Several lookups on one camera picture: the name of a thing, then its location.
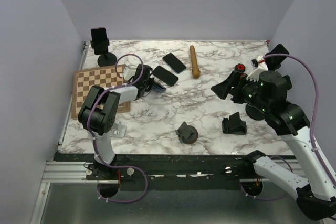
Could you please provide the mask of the blue phone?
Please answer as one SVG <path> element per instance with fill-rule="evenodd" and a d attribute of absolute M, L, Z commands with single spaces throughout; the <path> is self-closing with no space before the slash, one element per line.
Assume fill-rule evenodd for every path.
<path fill-rule="evenodd" d="M 157 83 L 156 81 L 153 81 L 152 90 L 155 91 L 155 92 L 165 92 L 166 87 L 162 86 L 161 84 Z"/>

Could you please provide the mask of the black phone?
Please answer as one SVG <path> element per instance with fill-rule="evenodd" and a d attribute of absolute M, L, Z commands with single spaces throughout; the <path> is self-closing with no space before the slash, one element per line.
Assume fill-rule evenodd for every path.
<path fill-rule="evenodd" d="M 162 66 L 157 66 L 152 73 L 155 77 L 157 77 L 159 80 L 163 81 L 170 87 L 174 86 L 179 80 L 176 75 L 169 72 Z"/>

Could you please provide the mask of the teal phone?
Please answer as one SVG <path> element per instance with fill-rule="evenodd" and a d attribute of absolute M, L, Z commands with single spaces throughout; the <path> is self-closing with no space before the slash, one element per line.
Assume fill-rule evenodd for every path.
<path fill-rule="evenodd" d="M 182 63 L 173 53 L 163 56 L 162 60 L 177 74 L 186 69 L 186 65 Z"/>

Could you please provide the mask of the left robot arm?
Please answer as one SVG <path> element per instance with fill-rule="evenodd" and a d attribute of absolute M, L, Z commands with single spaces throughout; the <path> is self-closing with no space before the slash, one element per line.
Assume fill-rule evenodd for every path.
<path fill-rule="evenodd" d="M 153 85 L 151 73 L 150 66 L 139 64 L 131 83 L 107 89 L 92 86 L 80 109 L 78 121 L 92 137 L 94 158 L 100 163 L 98 173 L 104 179 L 112 179 L 117 171 L 115 164 L 112 163 L 115 152 L 111 144 L 111 130 L 117 135 L 125 133 L 125 126 L 115 121 L 118 106 L 138 100 L 149 92 Z"/>

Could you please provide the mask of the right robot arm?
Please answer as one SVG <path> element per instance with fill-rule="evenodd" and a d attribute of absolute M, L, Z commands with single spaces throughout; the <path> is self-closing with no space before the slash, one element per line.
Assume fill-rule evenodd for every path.
<path fill-rule="evenodd" d="M 331 218 L 335 216 L 335 185 L 318 160 L 322 155 L 310 137 L 312 123 L 300 106 L 287 101 L 289 89 L 290 78 L 277 71 L 262 72 L 257 82 L 249 81 L 244 73 L 232 71 L 226 80 L 211 88 L 220 99 L 231 94 L 234 103 L 245 103 L 261 113 L 292 150 L 305 177 L 281 167 L 260 151 L 245 156 L 242 173 L 249 178 L 258 174 L 275 183 L 309 219 Z"/>

